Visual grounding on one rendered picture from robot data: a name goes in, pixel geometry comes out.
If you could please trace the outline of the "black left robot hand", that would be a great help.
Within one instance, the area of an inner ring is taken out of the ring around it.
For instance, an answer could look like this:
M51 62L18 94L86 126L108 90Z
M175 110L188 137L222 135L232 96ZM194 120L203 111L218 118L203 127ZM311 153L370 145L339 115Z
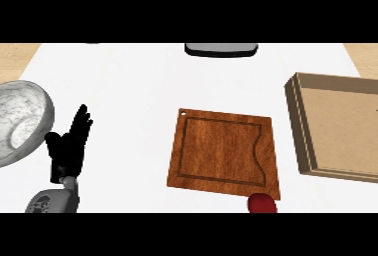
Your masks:
M49 132L45 141L52 158L51 182L61 183L66 177L77 178L82 173L85 161L85 149L94 120L88 112L88 106L82 105L74 116L70 131L60 135Z

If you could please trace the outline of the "brown wooden cutting board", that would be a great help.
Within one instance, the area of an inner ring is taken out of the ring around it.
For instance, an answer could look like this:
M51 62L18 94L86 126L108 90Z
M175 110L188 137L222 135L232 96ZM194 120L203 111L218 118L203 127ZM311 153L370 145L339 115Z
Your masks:
M181 109L167 185L280 200L272 119Z

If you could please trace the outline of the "open cardboard box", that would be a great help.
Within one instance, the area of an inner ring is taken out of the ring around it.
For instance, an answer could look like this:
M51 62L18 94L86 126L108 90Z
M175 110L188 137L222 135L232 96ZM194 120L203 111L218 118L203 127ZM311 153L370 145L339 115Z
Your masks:
M297 73L286 95L300 172L378 183L378 80Z

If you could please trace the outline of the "red can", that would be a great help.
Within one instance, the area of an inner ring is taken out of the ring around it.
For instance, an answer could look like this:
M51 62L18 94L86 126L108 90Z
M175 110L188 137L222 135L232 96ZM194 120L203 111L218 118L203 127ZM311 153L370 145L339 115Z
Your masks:
M249 211L252 213L277 213L275 200L268 194L255 193L249 198Z

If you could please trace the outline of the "white marble bowl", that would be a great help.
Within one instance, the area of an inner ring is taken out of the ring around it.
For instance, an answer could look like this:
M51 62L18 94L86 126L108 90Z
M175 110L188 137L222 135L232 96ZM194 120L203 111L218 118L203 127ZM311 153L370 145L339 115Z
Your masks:
M35 152L54 122L55 106L45 89L24 80L0 84L0 167Z

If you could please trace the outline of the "grey and black appliance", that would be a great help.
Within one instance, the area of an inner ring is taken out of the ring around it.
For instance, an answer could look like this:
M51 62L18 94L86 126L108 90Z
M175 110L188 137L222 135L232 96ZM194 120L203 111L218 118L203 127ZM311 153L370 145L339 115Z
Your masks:
M213 58L252 57L258 53L258 43L187 43L185 52L191 56Z

